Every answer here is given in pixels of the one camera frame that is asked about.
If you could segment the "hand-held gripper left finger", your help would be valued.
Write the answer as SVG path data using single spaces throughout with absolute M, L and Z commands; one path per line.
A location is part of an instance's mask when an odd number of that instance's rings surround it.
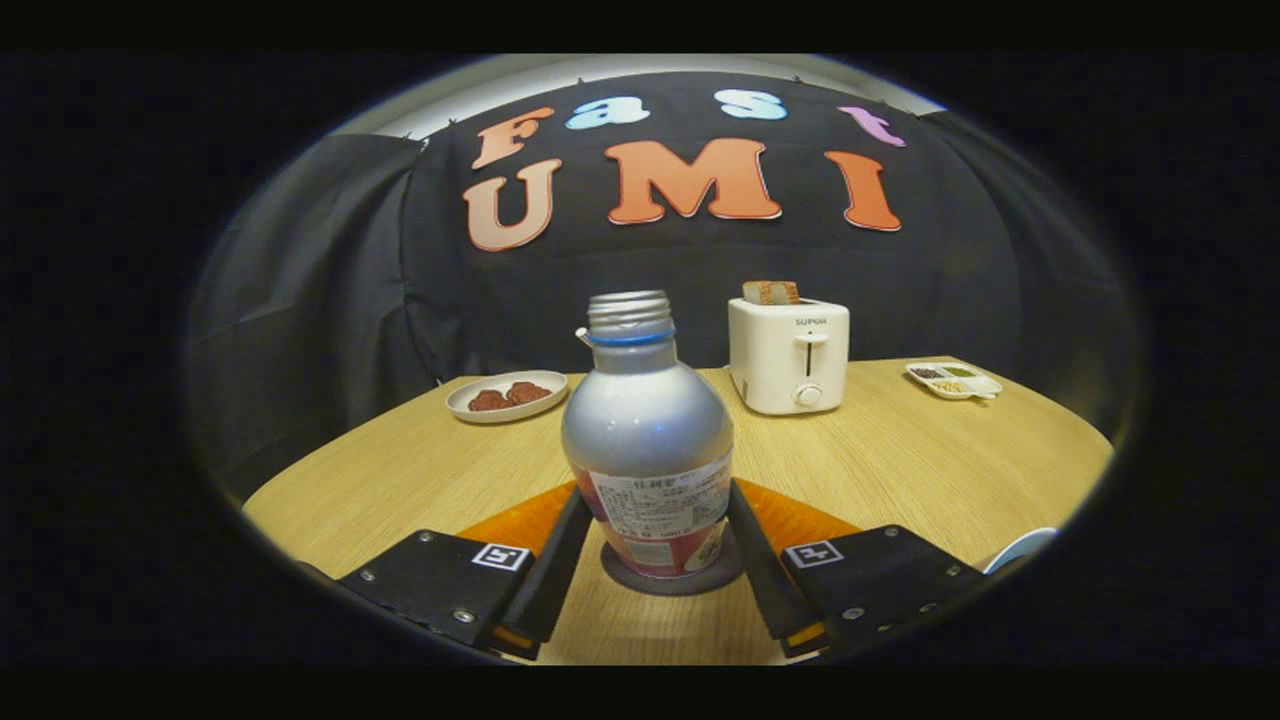
M 535 660 L 591 523 L 577 486 L 563 483 L 454 534 L 412 530 L 340 585 L 457 644 Z

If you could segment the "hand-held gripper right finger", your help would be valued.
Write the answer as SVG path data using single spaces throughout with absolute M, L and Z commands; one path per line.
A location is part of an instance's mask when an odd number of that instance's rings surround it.
M 850 659 L 941 616 L 986 574 L 906 527 L 860 529 L 749 480 L 727 518 L 756 607 L 786 659 Z

